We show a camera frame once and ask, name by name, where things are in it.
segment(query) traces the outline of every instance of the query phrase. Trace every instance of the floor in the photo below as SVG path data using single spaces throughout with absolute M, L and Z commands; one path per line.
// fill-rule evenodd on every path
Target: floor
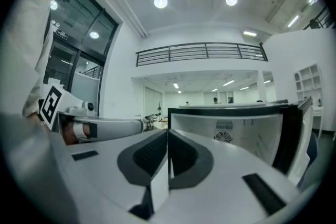
M 315 161 L 309 166 L 303 180 L 301 191 L 308 188 L 311 184 L 321 181 L 333 150 L 334 141 L 332 135 L 322 134 L 318 140 L 318 155 Z

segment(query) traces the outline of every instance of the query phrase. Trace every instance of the white pillar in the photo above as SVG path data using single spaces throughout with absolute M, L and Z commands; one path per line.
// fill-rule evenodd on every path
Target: white pillar
M 262 100 L 264 103 L 266 103 L 266 87 L 264 84 L 263 71 L 261 70 L 258 70 L 257 85 L 258 85 L 259 100 Z

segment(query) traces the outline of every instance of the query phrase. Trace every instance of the fan vent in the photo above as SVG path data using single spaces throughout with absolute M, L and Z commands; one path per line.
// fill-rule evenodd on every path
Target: fan vent
M 216 122 L 216 129 L 233 130 L 233 123 L 232 121 L 219 120 Z
M 214 137 L 215 140 L 222 141 L 225 143 L 231 143 L 232 138 L 227 132 L 219 132 Z

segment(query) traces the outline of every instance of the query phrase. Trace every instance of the round ceiling light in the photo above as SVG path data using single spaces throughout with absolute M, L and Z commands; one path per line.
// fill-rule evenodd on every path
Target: round ceiling light
M 157 8 L 166 8 L 168 4 L 168 0 L 154 0 L 154 5 Z
M 229 6 L 234 6 L 236 5 L 238 0 L 226 0 L 226 4 Z
M 97 32 L 91 32 L 90 37 L 93 38 L 93 39 L 97 39 L 97 38 L 99 38 L 99 34 Z
M 57 10 L 57 8 L 58 8 L 58 4 L 57 4 L 57 2 L 56 2 L 55 0 L 52 0 L 52 1 L 50 2 L 50 8 L 51 8 L 52 10 Z

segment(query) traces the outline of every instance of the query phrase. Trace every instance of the metal railing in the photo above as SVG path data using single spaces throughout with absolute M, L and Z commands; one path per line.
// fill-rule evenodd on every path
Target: metal railing
M 336 23 L 331 17 L 330 11 L 325 6 L 321 12 L 312 20 L 310 20 L 309 24 L 304 28 L 317 29 L 317 28 L 336 28 Z
M 95 78 L 96 75 L 97 75 L 97 70 L 98 70 L 98 66 L 85 71 L 83 74 L 86 75 L 86 76 Z
M 251 59 L 268 61 L 262 46 L 230 42 L 199 42 L 159 47 L 136 52 L 136 66 L 194 59 Z

